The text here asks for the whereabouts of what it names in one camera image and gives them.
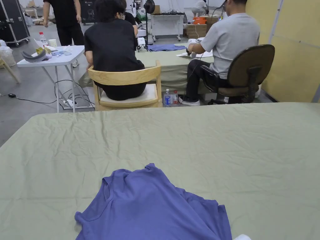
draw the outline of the black shoe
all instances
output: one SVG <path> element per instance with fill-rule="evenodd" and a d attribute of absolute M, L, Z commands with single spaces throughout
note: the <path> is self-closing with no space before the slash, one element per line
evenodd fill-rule
<path fill-rule="evenodd" d="M 186 95 L 179 96 L 179 103 L 183 105 L 188 106 L 200 106 L 200 100 L 199 99 L 191 99 L 187 97 Z"/>

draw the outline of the person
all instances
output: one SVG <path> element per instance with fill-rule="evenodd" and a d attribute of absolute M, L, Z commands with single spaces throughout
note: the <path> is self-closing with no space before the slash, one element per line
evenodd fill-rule
<path fill-rule="evenodd" d="M 191 9 L 194 17 L 196 17 L 197 14 L 198 14 L 198 17 L 206 14 L 206 9 L 208 8 L 206 2 L 207 2 L 206 0 L 200 0 L 196 3 L 196 7 Z"/>
<path fill-rule="evenodd" d="M 138 34 L 138 26 L 136 24 L 136 20 L 135 20 L 134 16 L 129 12 L 125 12 L 124 16 L 125 16 L 124 19 L 132 24 L 133 29 L 134 29 L 134 35 L 137 36 L 137 34 Z"/>
<path fill-rule="evenodd" d="M 50 6 L 53 8 L 57 31 L 61 46 L 84 45 L 84 36 L 81 30 L 81 6 L 79 0 L 43 0 L 43 25 L 48 27 Z"/>
<path fill-rule="evenodd" d="M 126 0 L 96 0 L 98 23 L 84 33 L 85 55 L 94 70 L 125 72 L 144 69 L 135 56 L 135 34 L 132 24 L 124 21 Z M 113 100 L 140 96 L 146 83 L 127 86 L 109 86 L 95 83 Z"/>
<path fill-rule="evenodd" d="M 226 0 L 223 8 L 228 17 L 213 24 L 203 41 L 191 44 L 188 52 L 203 54 L 212 50 L 214 63 L 192 60 L 188 65 L 188 83 L 185 96 L 179 97 L 179 102 L 189 106 L 199 106 L 198 86 L 200 79 L 207 73 L 202 65 L 210 67 L 219 74 L 220 87 L 231 87 L 228 82 L 228 71 L 233 59 L 242 51 L 259 44 L 260 27 L 257 21 L 245 12 L 247 0 Z"/>

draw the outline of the purple cloth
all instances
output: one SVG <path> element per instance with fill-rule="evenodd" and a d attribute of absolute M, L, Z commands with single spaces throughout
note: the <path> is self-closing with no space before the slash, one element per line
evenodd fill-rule
<path fill-rule="evenodd" d="M 77 240 L 232 240 L 224 205 L 176 188 L 154 164 L 119 169 L 75 219 Z"/>
<path fill-rule="evenodd" d="M 176 46 L 174 44 L 154 44 L 148 45 L 148 49 L 151 52 L 160 52 L 160 51 L 177 51 L 182 49 L 187 49 L 185 46 Z"/>

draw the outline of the hair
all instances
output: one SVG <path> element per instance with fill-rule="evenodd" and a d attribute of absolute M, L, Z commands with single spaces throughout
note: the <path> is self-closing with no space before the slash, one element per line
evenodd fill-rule
<path fill-rule="evenodd" d="M 126 0 L 96 0 L 95 14 L 99 22 L 110 22 L 115 19 L 117 13 L 125 13 Z"/>
<path fill-rule="evenodd" d="M 247 0 L 233 0 L 233 2 L 234 2 L 235 4 L 244 4 L 244 5 L 247 4 Z"/>

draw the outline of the cup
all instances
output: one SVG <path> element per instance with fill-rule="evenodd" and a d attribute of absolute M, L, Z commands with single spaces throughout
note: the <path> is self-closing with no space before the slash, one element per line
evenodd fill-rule
<path fill-rule="evenodd" d="M 57 40 L 56 39 L 49 39 L 49 46 L 50 47 L 57 47 Z"/>

